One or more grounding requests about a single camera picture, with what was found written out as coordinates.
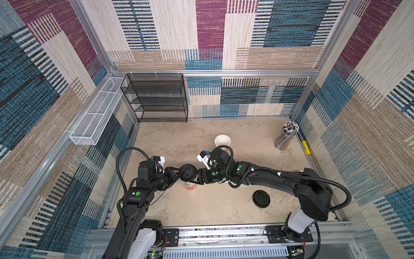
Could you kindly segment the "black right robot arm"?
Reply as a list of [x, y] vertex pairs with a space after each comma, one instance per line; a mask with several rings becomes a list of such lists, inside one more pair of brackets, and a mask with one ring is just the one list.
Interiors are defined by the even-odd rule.
[[247, 161], [235, 161], [234, 152], [229, 146], [219, 146], [212, 151], [202, 151], [198, 160], [205, 168], [187, 166], [181, 179], [190, 183], [204, 185], [227, 183], [237, 189], [242, 185], [265, 186], [289, 193], [299, 200], [299, 207], [289, 213], [280, 227], [269, 226], [263, 231], [269, 243], [301, 242], [299, 251], [291, 251], [289, 257], [304, 257], [309, 227], [317, 231], [317, 247], [311, 258], [316, 258], [321, 248], [319, 221], [327, 221], [330, 212], [347, 207], [351, 192], [344, 185], [321, 178], [316, 171], [305, 168], [302, 171], [281, 171], [258, 166]]

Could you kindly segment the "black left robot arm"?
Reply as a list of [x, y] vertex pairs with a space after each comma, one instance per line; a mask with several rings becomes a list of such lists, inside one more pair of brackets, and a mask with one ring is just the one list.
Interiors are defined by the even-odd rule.
[[[138, 169], [138, 177], [127, 187], [119, 170], [122, 155], [129, 151], [144, 155]], [[116, 203], [120, 216], [116, 229], [102, 256], [103, 259], [145, 259], [154, 245], [163, 242], [162, 223], [143, 218], [157, 191], [166, 191], [179, 179], [175, 168], [163, 168], [157, 161], [137, 147], [128, 147], [116, 158], [116, 173], [120, 179], [123, 196]]]

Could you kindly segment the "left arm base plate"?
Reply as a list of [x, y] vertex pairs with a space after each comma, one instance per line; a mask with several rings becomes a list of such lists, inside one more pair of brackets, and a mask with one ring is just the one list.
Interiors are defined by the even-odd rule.
[[162, 248], [177, 247], [179, 245], [180, 230], [178, 228], [166, 228], [163, 230]]

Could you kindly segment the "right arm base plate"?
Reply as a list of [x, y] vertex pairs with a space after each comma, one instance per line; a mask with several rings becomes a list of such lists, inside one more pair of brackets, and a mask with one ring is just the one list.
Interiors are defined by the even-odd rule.
[[264, 233], [269, 243], [303, 243], [303, 241], [308, 243], [314, 241], [308, 227], [299, 234], [284, 225], [271, 225], [265, 227]]

